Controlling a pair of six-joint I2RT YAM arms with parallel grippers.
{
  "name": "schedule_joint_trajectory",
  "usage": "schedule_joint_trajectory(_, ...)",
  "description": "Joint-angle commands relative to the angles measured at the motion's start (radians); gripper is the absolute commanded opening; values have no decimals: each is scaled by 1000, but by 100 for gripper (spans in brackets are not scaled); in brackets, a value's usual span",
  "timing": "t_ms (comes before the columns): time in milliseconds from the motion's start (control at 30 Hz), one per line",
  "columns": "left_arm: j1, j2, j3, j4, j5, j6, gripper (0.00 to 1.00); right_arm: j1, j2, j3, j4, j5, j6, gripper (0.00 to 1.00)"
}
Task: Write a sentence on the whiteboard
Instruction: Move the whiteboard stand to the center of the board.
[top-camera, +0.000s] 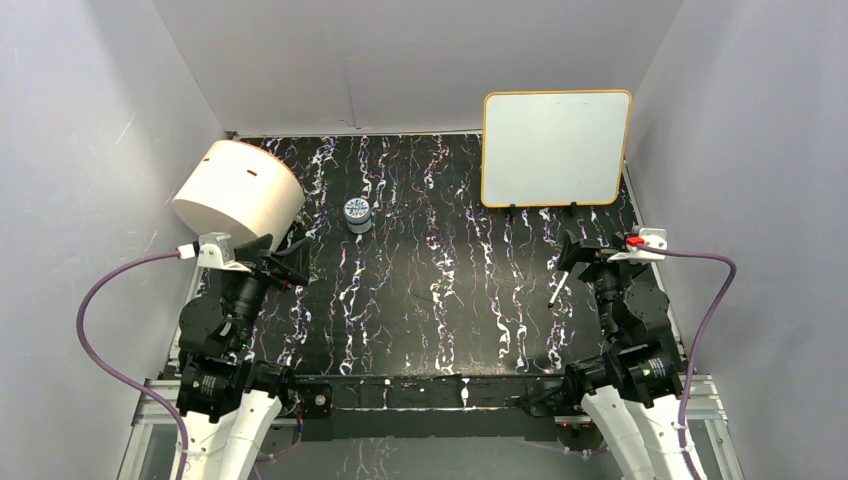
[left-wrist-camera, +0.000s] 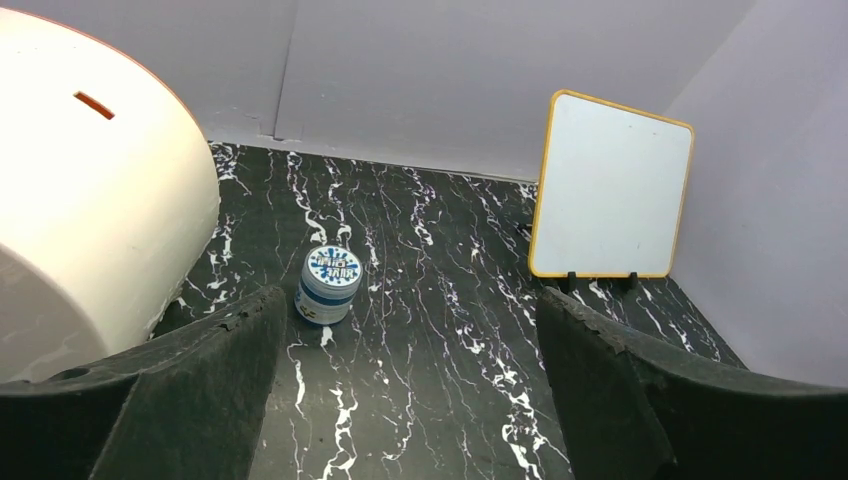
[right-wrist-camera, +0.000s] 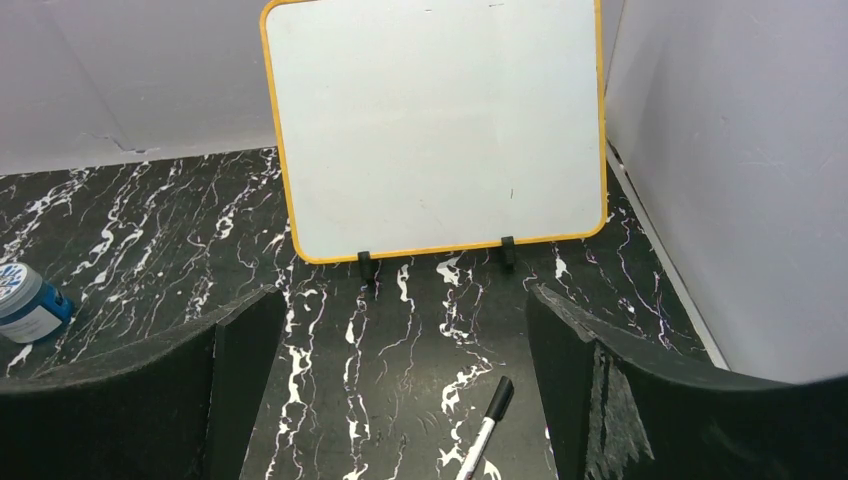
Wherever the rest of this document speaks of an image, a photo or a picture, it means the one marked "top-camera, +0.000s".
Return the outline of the white marker pen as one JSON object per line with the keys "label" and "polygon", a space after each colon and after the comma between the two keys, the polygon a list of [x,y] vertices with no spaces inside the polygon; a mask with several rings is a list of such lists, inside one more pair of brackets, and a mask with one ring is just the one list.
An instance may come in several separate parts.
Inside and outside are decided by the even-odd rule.
{"label": "white marker pen", "polygon": [[556,284],[556,286],[555,286],[555,289],[554,289],[554,291],[552,292],[552,294],[551,294],[551,296],[550,296],[550,298],[549,298],[549,300],[548,300],[548,303],[547,303],[547,308],[548,308],[548,309],[552,309],[552,308],[555,306],[555,304],[556,304],[556,302],[557,302],[557,298],[559,297],[559,295],[560,295],[560,293],[561,293],[561,291],[562,291],[563,287],[565,286],[566,281],[567,281],[567,279],[568,279],[568,276],[569,276],[569,272],[568,272],[568,271],[563,271],[563,272],[562,272],[562,275],[561,275],[561,277],[559,278],[559,280],[558,280],[558,282],[557,282],[557,284]]}

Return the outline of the yellow framed whiteboard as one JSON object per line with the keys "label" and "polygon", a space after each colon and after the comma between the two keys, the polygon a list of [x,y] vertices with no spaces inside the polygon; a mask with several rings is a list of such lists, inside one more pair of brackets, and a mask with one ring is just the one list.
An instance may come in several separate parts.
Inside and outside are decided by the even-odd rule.
{"label": "yellow framed whiteboard", "polygon": [[626,89],[488,94],[481,137],[483,205],[613,203],[619,196],[631,107]]}

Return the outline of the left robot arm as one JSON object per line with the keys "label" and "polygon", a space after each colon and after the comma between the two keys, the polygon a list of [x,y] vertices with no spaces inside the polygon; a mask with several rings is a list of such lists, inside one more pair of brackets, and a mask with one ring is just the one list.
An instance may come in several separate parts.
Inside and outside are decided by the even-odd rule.
{"label": "left robot arm", "polygon": [[270,234],[232,247],[226,233],[207,233],[180,254],[221,277],[218,294],[189,300],[179,316],[176,399],[183,425],[175,479],[245,479],[273,421],[303,401],[292,371],[254,358],[250,343],[269,290],[309,282],[310,238],[276,249]]}

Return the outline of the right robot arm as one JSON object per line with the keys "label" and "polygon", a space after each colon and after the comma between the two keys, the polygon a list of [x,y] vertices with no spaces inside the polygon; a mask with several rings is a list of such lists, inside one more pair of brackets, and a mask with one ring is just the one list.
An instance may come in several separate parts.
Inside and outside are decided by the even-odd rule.
{"label": "right robot arm", "polygon": [[565,405],[588,414],[625,479],[702,479],[699,455],[679,418],[684,363],[670,300],[638,280],[668,248],[663,229],[638,227],[604,243],[568,232],[557,268],[591,286],[605,343],[599,356],[566,366]]}

